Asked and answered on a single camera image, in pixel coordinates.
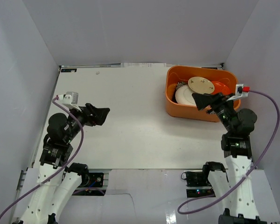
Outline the beige floral round plate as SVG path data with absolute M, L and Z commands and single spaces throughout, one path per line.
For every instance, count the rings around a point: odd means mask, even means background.
M 189 88 L 199 94 L 212 94 L 215 90 L 214 84 L 203 77 L 192 77 L 188 80 Z

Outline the white round plate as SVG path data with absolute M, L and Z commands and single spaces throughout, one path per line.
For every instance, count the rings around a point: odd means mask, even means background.
M 175 92 L 175 99 L 178 104 L 196 106 L 196 103 L 192 97 L 193 93 L 194 92 L 188 85 L 184 85 Z

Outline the small orange round plate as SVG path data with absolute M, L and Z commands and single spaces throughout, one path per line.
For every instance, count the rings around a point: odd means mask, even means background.
M 214 91 L 212 92 L 212 95 L 222 93 L 223 95 L 229 95 L 231 94 L 230 88 L 218 81 L 212 81 L 212 84 L 214 85 Z

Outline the black floral square plate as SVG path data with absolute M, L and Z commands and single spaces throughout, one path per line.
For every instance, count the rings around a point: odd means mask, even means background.
M 178 90 L 179 88 L 185 86 L 185 85 L 188 85 L 188 83 L 186 82 L 178 82 L 176 87 L 175 87 L 175 90 Z

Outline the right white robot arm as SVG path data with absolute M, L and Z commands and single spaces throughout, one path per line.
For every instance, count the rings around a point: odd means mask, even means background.
M 201 174 L 202 182 L 212 186 L 218 197 L 222 197 L 223 214 L 220 224 L 262 224 L 253 196 L 249 174 L 252 168 L 250 133 L 254 130 L 257 115 L 250 109 L 234 110 L 233 94 L 193 93 L 198 110 L 209 108 L 227 130 L 221 139 L 226 165 L 207 162 Z

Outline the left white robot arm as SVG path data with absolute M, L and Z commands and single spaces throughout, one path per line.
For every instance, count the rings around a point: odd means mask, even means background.
M 43 139 L 37 184 L 19 222 L 21 224 L 57 224 L 75 189 L 89 182 L 88 166 L 67 163 L 71 159 L 72 140 L 83 133 L 84 126 L 101 126 L 109 108 L 96 108 L 87 103 L 69 109 L 69 115 L 55 113 L 48 120 Z

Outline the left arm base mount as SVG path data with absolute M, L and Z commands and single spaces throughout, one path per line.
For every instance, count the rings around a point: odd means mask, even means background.
M 104 196 L 108 186 L 108 173 L 90 172 L 74 191 L 74 196 Z

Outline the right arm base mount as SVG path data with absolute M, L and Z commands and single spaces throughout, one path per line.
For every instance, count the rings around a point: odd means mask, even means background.
M 185 171 L 181 174 L 181 179 L 186 182 L 187 198 L 215 197 L 213 187 L 202 171 Z

